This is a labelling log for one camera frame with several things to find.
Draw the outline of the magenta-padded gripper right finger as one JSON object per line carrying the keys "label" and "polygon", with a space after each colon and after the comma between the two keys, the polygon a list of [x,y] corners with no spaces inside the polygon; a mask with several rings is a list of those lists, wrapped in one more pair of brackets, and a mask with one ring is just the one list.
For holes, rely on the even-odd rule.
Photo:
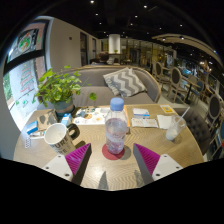
{"label": "magenta-padded gripper right finger", "polygon": [[168,154],[159,155],[136,143],[133,144],[133,154],[145,185],[182,169]]}

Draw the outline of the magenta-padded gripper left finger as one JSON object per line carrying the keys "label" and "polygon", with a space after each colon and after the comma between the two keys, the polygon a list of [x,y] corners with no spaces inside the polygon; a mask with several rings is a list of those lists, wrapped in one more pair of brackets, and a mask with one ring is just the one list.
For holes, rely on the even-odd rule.
{"label": "magenta-padded gripper left finger", "polygon": [[43,167],[43,170],[80,185],[91,153],[91,144],[88,143],[66,156],[57,155]]}

